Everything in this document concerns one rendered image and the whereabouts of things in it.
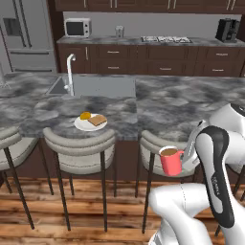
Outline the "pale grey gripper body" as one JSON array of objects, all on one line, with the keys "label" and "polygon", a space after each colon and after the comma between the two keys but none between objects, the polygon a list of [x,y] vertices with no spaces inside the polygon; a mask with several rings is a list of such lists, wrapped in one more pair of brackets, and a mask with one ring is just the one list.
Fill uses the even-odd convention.
[{"label": "pale grey gripper body", "polygon": [[196,150],[195,140],[197,135],[208,126],[205,120],[202,120],[190,133],[187,147],[184,151],[184,157],[182,159],[182,167],[184,169],[194,169],[200,164]]}]

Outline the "red mug of coffee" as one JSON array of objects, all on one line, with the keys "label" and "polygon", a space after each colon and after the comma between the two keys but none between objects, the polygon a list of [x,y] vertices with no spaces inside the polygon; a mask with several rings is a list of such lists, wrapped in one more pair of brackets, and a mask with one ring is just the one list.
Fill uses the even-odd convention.
[{"label": "red mug of coffee", "polygon": [[181,157],[184,155],[183,150],[179,150],[176,146],[167,145],[159,150],[159,156],[163,168],[163,172],[167,176],[179,175],[182,171]]}]

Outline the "white round plate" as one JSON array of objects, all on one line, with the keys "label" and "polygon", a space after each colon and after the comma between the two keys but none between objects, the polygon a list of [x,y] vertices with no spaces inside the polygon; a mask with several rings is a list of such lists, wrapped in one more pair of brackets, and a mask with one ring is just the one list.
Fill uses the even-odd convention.
[{"label": "white round plate", "polygon": [[104,128],[107,125],[107,122],[104,122],[98,126],[94,126],[88,122],[89,119],[81,120],[79,116],[75,119],[74,125],[77,129],[82,130],[82,131],[97,131],[97,130]]}]

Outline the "black coffee machine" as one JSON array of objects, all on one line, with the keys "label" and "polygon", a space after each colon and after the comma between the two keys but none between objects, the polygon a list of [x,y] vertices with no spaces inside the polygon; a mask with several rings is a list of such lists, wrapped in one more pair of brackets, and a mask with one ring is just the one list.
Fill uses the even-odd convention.
[{"label": "black coffee machine", "polygon": [[220,19],[215,38],[223,43],[235,43],[239,25],[240,22],[235,19]]}]

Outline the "grey upholstered bar stool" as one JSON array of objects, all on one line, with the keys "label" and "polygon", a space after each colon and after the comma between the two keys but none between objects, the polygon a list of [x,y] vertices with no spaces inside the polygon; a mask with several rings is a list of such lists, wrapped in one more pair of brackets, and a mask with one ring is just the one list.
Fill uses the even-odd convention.
[{"label": "grey upholstered bar stool", "polygon": [[115,161],[116,133],[113,129],[97,137],[85,139],[68,139],[56,135],[50,127],[43,129],[46,144],[53,151],[56,176],[59,184],[67,230],[71,230],[69,213],[63,188],[61,173],[69,174],[71,192],[74,175],[101,174],[101,189],[103,201],[103,226],[107,231],[107,200],[106,200],[106,174],[105,171]]},{"label": "grey upholstered bar stool", "polygon": [[139,136],[139,149],[138,149],[138,164],[137,164],[137,175],[136,175],[136,185],[135,185],[135,197],[138,197],[138,186],[140,179],[140,169],[141,166],[147,170],[147,185],[145,193],[145,210],[144,218],[142,225],[142,233],[145,232],[146,219],[147,219],[147,210],[148,210],[148,195],[151,189],[152,175],[156,174],[162,177],[167,177],[164,173],[159,150],[163,146],[173,145],[178,149],[185,150],[187,147],[186,143],[183,142],[170,142],[164,139],[161,139],[147,130],[144,130]]},{"label": "grey upholstered bar stool", "polygon": [[16,126],[0,130],[0,172],[5,172],[6,170],[11,172],[32,229],[34,229],[33,220],[19,183],[16,168],[27,160],[37,142],[38,139],[36,138],[23,138],[19,128]]}]

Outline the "dark wood base cupboards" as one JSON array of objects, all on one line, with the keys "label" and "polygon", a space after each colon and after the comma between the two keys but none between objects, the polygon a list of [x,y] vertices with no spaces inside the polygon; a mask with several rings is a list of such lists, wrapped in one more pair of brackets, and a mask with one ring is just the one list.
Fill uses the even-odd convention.
[{"label": "dark wood base cupboards", "polygon": [[57,45],[60,71],[75,74],[240,77],[244,47],[120,44]]}]

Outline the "brown toast slice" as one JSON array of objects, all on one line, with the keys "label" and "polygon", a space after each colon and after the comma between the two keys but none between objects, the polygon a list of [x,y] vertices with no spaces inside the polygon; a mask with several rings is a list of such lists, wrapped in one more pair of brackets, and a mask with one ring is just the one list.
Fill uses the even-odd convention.
[{"label": "brown toast slice", "polygon": [[90,118],[88,122],[94,126],[98,126],[102,123],[106,123],[107,119],[103,115],[96,115],[95,117]]}]

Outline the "grey sink basin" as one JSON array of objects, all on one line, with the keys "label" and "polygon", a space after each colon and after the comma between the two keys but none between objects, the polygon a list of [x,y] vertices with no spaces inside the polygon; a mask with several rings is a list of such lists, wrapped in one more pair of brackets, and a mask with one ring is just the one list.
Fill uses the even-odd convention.
[{"label": "grey sink basin", "polygon": [[73,85],[76,98],[136,97],[134,78],[73,75]]}]

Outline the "steel gas hob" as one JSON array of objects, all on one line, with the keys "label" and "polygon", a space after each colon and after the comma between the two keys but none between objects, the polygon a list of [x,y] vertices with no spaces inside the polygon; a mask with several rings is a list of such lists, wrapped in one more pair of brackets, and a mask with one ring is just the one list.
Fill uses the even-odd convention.
[{"label": "steel gas hob", "polygon": [[160,42],[160,43],[192,43],[187,37],[178,36],[141,36],[143,42]]}]

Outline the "white sink tap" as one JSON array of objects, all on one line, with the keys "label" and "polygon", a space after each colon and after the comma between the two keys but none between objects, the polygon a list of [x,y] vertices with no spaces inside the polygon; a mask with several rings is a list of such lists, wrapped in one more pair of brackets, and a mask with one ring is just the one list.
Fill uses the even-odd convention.
[{"label": "white sink tap", "polygon": [[70,54],[68,57],[67,57],[67,61],[66,61],[66,64],[67,64],[67,72],[68,72],[68,84],[64,86],[65,89],[67,89],[71,96],[74,96],[75,93],[74,93],[74,84],[73,84],[73,75],[72,75],[72,62],[73,61],[76,61],[76,55],[75,54]]}]

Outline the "white microwave oven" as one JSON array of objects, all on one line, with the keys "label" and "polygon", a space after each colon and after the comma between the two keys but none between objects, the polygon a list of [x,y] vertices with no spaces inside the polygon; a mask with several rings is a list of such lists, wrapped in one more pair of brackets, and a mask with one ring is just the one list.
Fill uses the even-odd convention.
[{"label": "white microwave oven", "polygon": [[92,34],[92,21],[90,18],[67,18],[64,29],[66,36],[87,38]]}]

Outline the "grey steel fridge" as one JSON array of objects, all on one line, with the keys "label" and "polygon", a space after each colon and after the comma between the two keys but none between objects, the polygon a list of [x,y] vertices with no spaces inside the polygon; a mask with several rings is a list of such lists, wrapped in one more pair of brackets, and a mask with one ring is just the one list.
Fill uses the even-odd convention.
[{"label": "grey steel fridge", "polygon": [[56,72],[47,0],[0,0],[0,25],[14,72]]}]

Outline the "dark wood wall cupboards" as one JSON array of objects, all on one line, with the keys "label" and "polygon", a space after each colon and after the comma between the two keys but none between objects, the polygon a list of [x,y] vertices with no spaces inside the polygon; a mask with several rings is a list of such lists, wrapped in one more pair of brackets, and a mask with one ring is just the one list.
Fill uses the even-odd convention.
[{"label": "dark wood wall cupboards", "polygon": [[55,0],[58,11],[245,14],[245,0]]}]

